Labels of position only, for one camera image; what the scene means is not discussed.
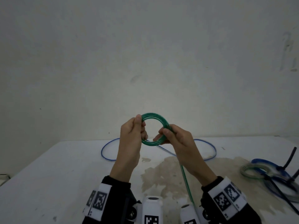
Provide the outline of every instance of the black sleeve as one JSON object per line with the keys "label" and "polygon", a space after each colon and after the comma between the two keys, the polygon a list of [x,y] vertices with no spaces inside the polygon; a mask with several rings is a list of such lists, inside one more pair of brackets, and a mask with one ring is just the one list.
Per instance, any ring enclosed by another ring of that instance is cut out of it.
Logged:
{"label": "black sleeve", "polygon": [[262,221],[259,215],[253,210],[253,208],[247,203],[245,207],[238,213],[236,213],[232,218],[226,220],[222,212],[219,210],[211,196],[208,192],[217,186],[223,177],[218,176],[217,179],[208,184],[205,187],[202,187],[203,195],[201,199],[202,207],[206,210],[207,215],[212,220],[212,223],[222,223],[222,224],[233,224],[233,223],[242,223],[242,224],[261,224]]}
{"label": "black sleeve", "polygon": [[104,177],[102,183],[112,185],[104,208],[102,221],[99,222],[92,218],[85,217],[82,223],[133,223],[126,219],[132,212],[132,206],[137,202],[131,191],[131,183],[121,182],[110,176]]}

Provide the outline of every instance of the person's right hand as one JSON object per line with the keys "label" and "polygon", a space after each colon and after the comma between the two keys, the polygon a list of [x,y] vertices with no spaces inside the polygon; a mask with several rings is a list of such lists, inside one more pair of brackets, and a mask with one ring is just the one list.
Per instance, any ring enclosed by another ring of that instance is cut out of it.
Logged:
{"label": "person's right hand", "polygon": [[205,186],[213,182],[217,176],[204,162],[194,140],[189,131],[185,131],[177,125],[170,124],[173,132],[166,128],[161,128],[159,134],[153,141],[158,140],[163,134],[167,140],[162,144],[171,144],[176,152],[178,161],[187,171],[195,176],[200,183]]}

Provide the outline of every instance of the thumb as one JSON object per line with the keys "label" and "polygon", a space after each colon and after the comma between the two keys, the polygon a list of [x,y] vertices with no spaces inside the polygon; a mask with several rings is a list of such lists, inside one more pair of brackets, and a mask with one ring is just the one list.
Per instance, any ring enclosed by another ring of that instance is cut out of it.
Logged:
{"label": "thumb", "polygon": [[176,139],[174,133],[171,132],[169,129],[164,128],[163,134],[167,137],[167,139],[170,141],[173,147],[180,144],[180,142]]}
{"label": "thumb", "polygon": [[141,131],[141,123],[142,123],[142,118],[141,115],[136,115],[135,119],[134,119],[134,126],[133,126],[133,130],[135,132],[140,133]]}

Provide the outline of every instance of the person's left hand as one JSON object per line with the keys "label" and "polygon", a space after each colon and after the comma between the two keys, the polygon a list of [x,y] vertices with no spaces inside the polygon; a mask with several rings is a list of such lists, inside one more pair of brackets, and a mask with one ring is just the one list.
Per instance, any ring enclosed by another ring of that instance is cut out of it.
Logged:
{"label": "person's left hand", "polygon": [[129,182],[131,174],[139,162],[141,140],[147,138],[145,122],[142,122],[141,115],[137,115],[121,126],[118,154],[110,177],[122,182]]}

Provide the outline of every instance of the white armband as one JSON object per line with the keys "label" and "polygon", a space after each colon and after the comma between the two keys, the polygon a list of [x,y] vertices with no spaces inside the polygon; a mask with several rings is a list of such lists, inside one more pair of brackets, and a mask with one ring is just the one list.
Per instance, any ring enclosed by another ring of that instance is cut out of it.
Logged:
{"label": "white armband", "polygon": [[228,177],[212,188],[208,194],[211,196],[226,220],[241,211],[247,204],[245,195]]}
{"label": "white armband", "polygon": [[102,220],[111,185],[101,183],[97,191],[93,190],[83,210],[85,216],[97,221]]}

